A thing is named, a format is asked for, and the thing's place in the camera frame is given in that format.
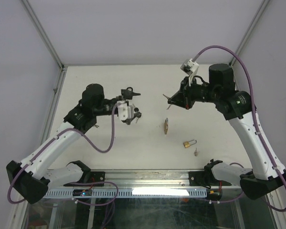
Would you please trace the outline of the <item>small brass padlock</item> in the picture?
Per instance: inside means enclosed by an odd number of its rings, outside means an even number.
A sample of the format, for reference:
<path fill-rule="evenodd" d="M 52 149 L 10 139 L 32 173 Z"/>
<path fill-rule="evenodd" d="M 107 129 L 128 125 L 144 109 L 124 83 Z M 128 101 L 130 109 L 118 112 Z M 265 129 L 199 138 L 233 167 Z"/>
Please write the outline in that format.
<path fill-rule="evenodd" d="M 183 142 L 183 145 L 184 145 L 185 148 L 189 148 L 189 147 L 195 145 L 196 143 L 197 143 L 197 140 L 193 139 L 191 141 Z"/>

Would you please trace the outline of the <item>aluminium mounting rail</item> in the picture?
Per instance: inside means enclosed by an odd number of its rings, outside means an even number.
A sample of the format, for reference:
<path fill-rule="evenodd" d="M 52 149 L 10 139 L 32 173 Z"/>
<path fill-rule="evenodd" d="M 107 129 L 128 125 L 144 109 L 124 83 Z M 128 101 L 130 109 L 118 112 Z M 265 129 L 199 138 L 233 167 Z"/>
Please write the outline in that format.
<path fill-rule="evenodd" d="M 79 181 L 74 170 L 71 168 L 47 170 L 45 178 L 50 179 L 53 184 L 50 188 L 63 187 L 63 185 Z M 93 189 L 96 187 L 112 187 L 116 184 L 121 188 L 133 187 L 190 187 L 188 172 L 199 170 L 106 170 L 105 181 L 92 183 L 91 186 L 75 187 L 77 189 Z"/>

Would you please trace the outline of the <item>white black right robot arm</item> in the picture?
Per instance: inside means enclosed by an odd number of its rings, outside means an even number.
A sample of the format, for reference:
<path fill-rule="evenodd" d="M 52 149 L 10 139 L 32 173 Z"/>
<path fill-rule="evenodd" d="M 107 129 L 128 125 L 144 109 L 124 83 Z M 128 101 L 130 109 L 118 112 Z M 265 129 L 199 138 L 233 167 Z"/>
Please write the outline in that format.
<path fill-rule="evenodd" d="M 286 167 L 280 162 L 267 142 L 253 110 L 251 96 L 235 88 L 234 71 L 224 63 L 209 67 L 209 81 L 198 84 L 199 65 L 188 60 L 181 66 L 187 76 L 181 81 L 180 89 L 168 98 L 168 104 L 186 110 L 196 102 L 213 103 L 240 138 L 249 157 L 251 168 L 231 166 L 222 160 L 211 160 L 204 166 L 204 178 L 208 185 L 225 181 L 240 186 L 251 200 L 265 196 L 286 183 Z"/>

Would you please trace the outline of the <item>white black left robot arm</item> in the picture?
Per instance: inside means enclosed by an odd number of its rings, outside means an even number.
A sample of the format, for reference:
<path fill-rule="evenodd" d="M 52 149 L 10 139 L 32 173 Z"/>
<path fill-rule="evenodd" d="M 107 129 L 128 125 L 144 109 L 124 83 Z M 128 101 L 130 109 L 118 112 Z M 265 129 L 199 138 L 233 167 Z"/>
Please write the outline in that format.
<path fill-rule="evenodd" d="M 138 96 L 132 87 L 121 89 L 121 94 L 112 99 L 106 99 L 103 87 L 93 83 L 86 87 L 78 104 L 64 117 L 63 122 L 33 153 L 20 162 L 10 161 L 7 174 L 10 186 L 7 199 L 11 204 L 20 201 L 12 200 L 11 192 L 16 190 L 25 201 L 34 204 L 41 200 L 50 188 L 63 185 L 85 186 L 90 181 L 100 185 L 100 180 L 94 179 L 91 169 L 81 161 L 73 161 L 59 169 L 50 169 L 50 165 L 75 141 L 81 137 L 99 153 L 111 150 L 115 138 L 114 118 L 130 125 L 135 118 L 140 118 L 139 109 L 129 103 Z M 110 116 L 111 140 L 107 149 L 99 149 L 86 133 L 97 123 L 97 117 Z"/>

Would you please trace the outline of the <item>small keys near small padlock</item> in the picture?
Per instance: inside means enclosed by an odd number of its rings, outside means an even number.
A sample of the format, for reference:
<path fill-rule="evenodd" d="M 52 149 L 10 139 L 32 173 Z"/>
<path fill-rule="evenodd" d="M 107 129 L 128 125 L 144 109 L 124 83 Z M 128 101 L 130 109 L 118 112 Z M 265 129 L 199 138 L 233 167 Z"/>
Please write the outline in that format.
<path fill-rule="evenodd" d="M 198 149 L 196 148 L 195 151 L 194 151 L 194 156 L 198 156 L 199 152 L 198 152 Z"/>

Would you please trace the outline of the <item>black padlock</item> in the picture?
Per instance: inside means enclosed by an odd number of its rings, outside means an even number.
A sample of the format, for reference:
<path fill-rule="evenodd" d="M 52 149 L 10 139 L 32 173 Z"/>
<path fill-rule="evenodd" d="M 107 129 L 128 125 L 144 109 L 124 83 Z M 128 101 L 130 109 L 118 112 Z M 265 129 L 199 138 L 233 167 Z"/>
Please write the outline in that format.
<path fill-rule="evenodd" d="M 127 87 L 126 89 L 124 89 L 123 96 L 127 100 L 132 100 L 132 98 L 133 98 L 133 88 L 132 87 Z"/>

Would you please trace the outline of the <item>black headed key pair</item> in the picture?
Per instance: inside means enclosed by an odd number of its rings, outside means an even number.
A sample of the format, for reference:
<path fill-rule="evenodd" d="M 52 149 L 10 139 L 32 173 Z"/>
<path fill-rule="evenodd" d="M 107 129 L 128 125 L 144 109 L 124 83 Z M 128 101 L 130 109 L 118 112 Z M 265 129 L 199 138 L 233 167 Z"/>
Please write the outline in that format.
<path fill-rule="evenodd" d="M 140 112 L 139 108 L 136 107 L 134 104 L 133 104 L 133 108 L 134 108 L 134 118 L 135 118 L 135 123 L 138 122 L 139 118 L 142 117 L 142 113 Z"/>

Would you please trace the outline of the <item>medium brass padlock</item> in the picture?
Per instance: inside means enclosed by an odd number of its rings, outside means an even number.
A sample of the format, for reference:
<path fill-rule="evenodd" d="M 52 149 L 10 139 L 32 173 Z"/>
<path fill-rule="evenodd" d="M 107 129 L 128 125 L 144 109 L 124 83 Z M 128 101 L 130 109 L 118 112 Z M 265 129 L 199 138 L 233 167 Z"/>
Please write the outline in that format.
<path fill-rule="evenodd" d="M 164 125 L 163 125 L 163 132 L 164 132 L 165 135 L 167 135 L 168 129 L 169 129 L 169 119 L 168 119 L 168 117 L 167 117 L 167 118 L 165 119 Z"/>

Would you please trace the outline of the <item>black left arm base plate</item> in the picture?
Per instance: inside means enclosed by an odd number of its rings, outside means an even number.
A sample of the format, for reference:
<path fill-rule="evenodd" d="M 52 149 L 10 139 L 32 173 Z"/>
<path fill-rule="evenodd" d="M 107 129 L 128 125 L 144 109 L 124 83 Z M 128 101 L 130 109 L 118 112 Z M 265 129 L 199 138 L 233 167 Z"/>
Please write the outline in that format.
<path fill-rule="evenodd" d="M 71 182 L 63 185 L 64 187 L 83 187 L 91 186 L 92 183 L 105 181 L 104 171 L 88 171 L 84 172 L 79 181 Z"/>

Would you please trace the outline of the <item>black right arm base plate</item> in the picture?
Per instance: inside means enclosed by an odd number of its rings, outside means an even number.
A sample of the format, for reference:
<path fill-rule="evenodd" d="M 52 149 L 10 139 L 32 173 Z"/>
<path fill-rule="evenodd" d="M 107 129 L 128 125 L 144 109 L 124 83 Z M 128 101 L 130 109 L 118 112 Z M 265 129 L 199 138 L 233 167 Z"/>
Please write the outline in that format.
<path fill-rule="evenodd" d="M 205 188 L 231 186 L 232 184 L 226 181 L 219 181 L 215 179 L 211 172 L 206 171 L 189 171 L 188 179 L 190 186 L 202 186 Z"/>

